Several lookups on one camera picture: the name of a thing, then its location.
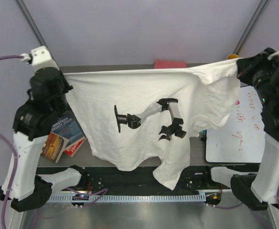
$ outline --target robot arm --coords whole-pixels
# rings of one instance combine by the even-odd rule
[[[230,179],[233,194],[252,210],[265,210],[268,204],[278,207],[279,188],[279,51],[268,48],[255,57],[237,60],[237,78],[255,88],[263,105],[265,149],[256,174]],[[213,169],[212,177],[223,171]]]
[[[52,193],[66,187],[88,183],[87,172],[77,166],[50,176],[35,175],[41,149],[52,124],[66,111],[65,93],[72,87],[45,47],[32,50],[31,57],[36,72],[30,79],[29,99],[17,110],[13,123],[14,147],[19,163],[9,199],[12,199],[11,207],[18,212],[43,206]],[[13,163],[14,156],[7,178],[0,187],[0,200],[4,200],[7,193]]]

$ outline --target red handwriting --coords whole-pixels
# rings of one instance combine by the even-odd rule
[[[241,145],[242,145],[242,143],[243,143],[243,136],[241,135],[241,132],[240,132],[240,131],[237,131],[237,134],[238,134],[238,136],[237,136],[237,135],[232,135],[232,136],[233,136],[233,137],[237,137],[237,138],[239,139],[239,141],[240,141],[240,144],[239,144],[239,146],[240,146],[239,152],[241,152],[241,151],[243,150],[243,148],[241,147]]]
[[[255,110],[254,103],[253,103],[253,98],[255,97],[256,93],[255,92],[249,92],[248,95],[249,95],[248,96],[249,106],[252,110]]]
[[[240,111],[239,111],[239,108],[240,106],[237,107],[236,111],[237,111],[237,117],[236,119],[238,119],[238,123],[241,123],[243,122],[246,118],[244,117],[244,114],[242,114]]]
[[[260,121],[259,121],[259,118],[258,117],[256,117],[256,116],[253,116],[252,117],[252,119],[255,121],[255,120],[257,120],[259,123],[260,123]],[[259,130],[260,128],[259,128],[259,126],[257,125],[257,124],[254,124],[254,128],[256,129],[256,130]]]

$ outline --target whiteboard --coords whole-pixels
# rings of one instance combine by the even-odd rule
[[[207,130],[206,160],[211,163],[260,163],[265,148],[262,105],[253,87],[242,87],[226,124]]]

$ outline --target book cover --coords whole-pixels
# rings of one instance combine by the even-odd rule
[[[69,140],[66,149],[86,138],[72,111],[66,111],[63,117],[53,124],[52,132]]]
[[[64,152],[69,156],[74,156],[77,150],[80,148],[80,146],[86,141],[86,138],[81,140],[80,142],[73,144],[68,149],[66,149]]]
[[[41,155],[51,161],[57,163],[66,148],[68,139],[50,133],[42,148]]]

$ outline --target pink sponge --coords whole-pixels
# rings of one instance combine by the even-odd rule
[[[186,62],[179,61],[163,61],[160,59],[156,59],[154,62],[153,68],[186,68]]]

